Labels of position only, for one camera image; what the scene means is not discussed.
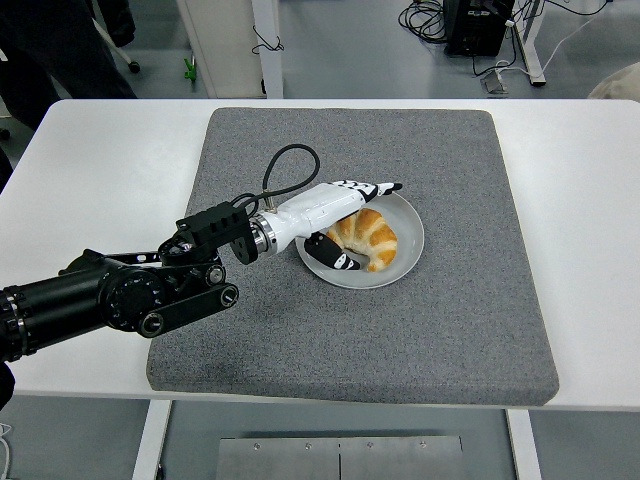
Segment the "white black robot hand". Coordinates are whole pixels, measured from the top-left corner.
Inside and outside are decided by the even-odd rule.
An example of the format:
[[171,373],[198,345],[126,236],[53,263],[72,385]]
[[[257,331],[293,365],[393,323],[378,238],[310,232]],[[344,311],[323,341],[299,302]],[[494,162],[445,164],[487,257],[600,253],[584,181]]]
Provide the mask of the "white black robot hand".
[[365,204],[401,188],[400,183],[321,183],[274,213],[260,214],[266,252],[280,253],[302,238],[305,251],[329,268],[358,270],[360,264],[347,255],[352,251],[368,258],[368,271],[382,271],[395,259],[398,239],[382,214]]

